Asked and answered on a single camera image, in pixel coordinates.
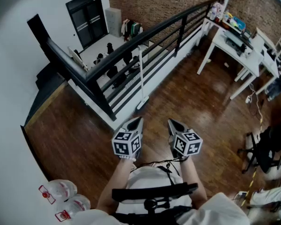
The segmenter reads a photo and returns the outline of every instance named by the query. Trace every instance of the glass door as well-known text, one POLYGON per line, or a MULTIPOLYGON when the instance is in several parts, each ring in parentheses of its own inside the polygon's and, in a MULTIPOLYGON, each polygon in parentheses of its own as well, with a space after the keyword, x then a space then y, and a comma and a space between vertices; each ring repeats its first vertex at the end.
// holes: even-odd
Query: glass door
POLYGON ((66 6, 84 49, 107 34, 101 0, 72 0, 66 6))
POLYGON ((103 11, 101 11, 101 7, 101 0, 95 0, 92 4, 89 4, 86 7, 95 39, 101 38, 102 35, 107 33, 105 19, 103 11))
POLYGON ((89 26, 89 22, 85 17, 84 9, 72 13, 72 18, 82 47, 84 48, 92 44, 94 36, 89 26))

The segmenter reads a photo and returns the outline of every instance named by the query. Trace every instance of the plastic bottle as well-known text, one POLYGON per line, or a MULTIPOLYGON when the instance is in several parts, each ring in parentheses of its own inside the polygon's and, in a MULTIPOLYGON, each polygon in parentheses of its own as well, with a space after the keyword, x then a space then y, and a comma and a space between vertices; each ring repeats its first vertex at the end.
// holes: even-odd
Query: plastic bottle
POLYGON ((58 221, 62 222, 66 219, 72 219, 77 212, 90 209, 90 201, 85 196, 76 194, 66 202, 61 202, 57 206, 59 213, 55 214, 58 221))
POLYGON ((211 9, 211 16, 210 16, 210 20, 214 20, 217 14, 217 9, 216 7, 212 7, 211 9))
POLYGON ((64 202, 77 194, 77 186, 69 180, 52 180, 38 189, 53 204, 64 202))

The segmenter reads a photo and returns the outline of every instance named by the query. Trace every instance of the cabinet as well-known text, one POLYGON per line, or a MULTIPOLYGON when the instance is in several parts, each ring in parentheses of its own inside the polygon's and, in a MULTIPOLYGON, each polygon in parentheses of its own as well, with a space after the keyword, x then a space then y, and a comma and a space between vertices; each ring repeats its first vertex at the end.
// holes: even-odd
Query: cabinet
POLYGON ((108 32, 116 37, 121 37, 122 13, 120 9, 109 7, 105 10, 108 32))

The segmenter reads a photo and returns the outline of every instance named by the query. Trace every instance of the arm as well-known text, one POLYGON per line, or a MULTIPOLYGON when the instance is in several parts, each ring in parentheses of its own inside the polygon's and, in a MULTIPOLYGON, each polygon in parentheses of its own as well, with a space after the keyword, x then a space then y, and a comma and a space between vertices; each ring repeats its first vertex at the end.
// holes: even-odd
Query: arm
POLYGON ((190 197, 192 199, 192 203, 197 209, 199 209, 207 201, 207 195, 203 184, 198 177, 191 156, 189 156, 186 161, 180 163, 180 166, 183 182, 187 182, 187 184, 198 184, 198 189, 195 190, 192 194, 190 194, 190 197))
POLYGON ((111 197, 113 189, 124 189, 127 186, 128 177, 133 161, 121 159, 111 179, 104 188, 97 205, 98 210, 113 214, 118 209, 118 202, 111 197))

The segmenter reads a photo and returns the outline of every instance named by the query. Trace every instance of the wooden floor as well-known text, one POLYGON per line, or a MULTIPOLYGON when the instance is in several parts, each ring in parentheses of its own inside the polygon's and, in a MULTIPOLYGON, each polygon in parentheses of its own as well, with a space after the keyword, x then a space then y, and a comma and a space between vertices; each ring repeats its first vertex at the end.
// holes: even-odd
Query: wooden floor
MULTIPOLYGON (((203 139, 200 154, 193 157, 208 196, 224 192, 233 197, 246 191, 252 172, 241 174, 245 157, 237 155, 243 148, 245 134, 260 132, 256 97, 251 106, 245 103, 246 89, 234 100, 229 96, 242 81, 234 82, 240 66, 215 48, 201 75, 197 75, 210 40, 184 59, 150 96, 139 115, 143 116, 144 137, 141 158, 151 162, 171 158, 168 146, 167 119, 173 118, 193 128, 203 139)), ((254 82, 257 89, 259 81, 254 82)), ((259 101, 265 99, 260 94, 259 101)), ((263 130, 281 120, 281 95, 264 101, 263 130)), ((112 131, 88 108, 70 86, 66 86, 34 123, 25 128, 32 147, 49 179, 68 179, 78 193, 95 207, 101 191, 118 162, 111 147, 112 131)), ((265 185, 258 169, 253 189, 265 185)))

